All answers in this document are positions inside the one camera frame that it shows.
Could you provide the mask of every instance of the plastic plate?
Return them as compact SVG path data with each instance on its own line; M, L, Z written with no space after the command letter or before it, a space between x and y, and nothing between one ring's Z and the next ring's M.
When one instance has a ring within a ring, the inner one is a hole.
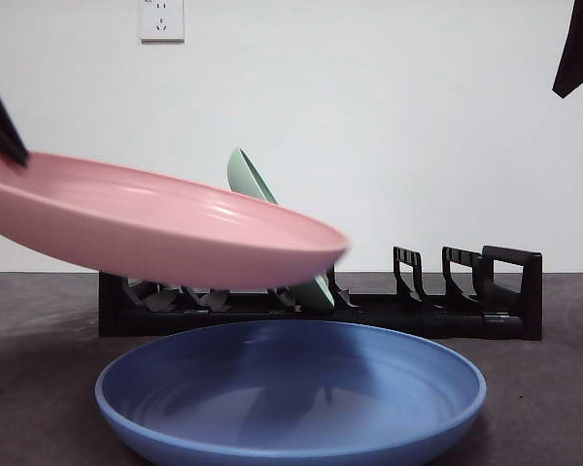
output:
M308 216L205 184L116 165L0 155L0 234L104 272L220 288L301 283L347 239Z
M240 148L234 150L229 158L226 166L226 177L234 192L278 204L249 156ZM321 275L306 283L291 286L290 290L300 304L304 304L310 309L330 310L334 308L334 298L328 290L326 280Z
M460 438L486 385L468 360L419 337L276 320L147 344L110 364L95 395L158 466L414 465Z

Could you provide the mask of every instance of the black dish rack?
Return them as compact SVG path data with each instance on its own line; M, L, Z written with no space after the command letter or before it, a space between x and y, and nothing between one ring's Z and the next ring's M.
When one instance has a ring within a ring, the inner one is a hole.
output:
M168 335L192 328L258 319L305 318L353 322L399 330L426 338L542 338L542 255L485 246L481 252L442 249L444 294L427 294L421 255L394 247L395 293L351 294L326 273L333 310L317 311L295 303L287 288L263 292L212 289L133 281L99 274L101 336ZM520 291L495 282L495 261L522 266ZM456 284L451 263L471 269L473 294ZM412 286L401 272L412 268Z

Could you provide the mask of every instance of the gray surface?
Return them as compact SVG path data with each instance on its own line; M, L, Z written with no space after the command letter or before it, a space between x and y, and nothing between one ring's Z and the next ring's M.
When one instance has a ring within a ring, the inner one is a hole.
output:
M389 274L339 281L393 288ZM427 283L437 292L440 278ZM107 428L93 385L153 337L98 338L96 299L96 275L0 274L0 466L148 464ZM583 274L545 276L544 314L542 342L440 341L482 370L488 400L432 465L583 466Z

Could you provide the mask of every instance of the white wall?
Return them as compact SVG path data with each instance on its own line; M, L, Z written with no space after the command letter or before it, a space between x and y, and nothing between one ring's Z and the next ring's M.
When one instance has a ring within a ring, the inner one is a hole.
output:
M0 91L33 150L226 186L242 146L281 203L391 246L541 250L583 271L583 86L551 85L571 0L186 0L140 45L136 0L0 0ZM0 270L75 270L0 238Z

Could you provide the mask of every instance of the electrical outlet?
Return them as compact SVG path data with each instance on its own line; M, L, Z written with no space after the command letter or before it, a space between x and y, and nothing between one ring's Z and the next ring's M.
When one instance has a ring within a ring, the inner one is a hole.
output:
M184 41L184 0L139 0L142 42Z

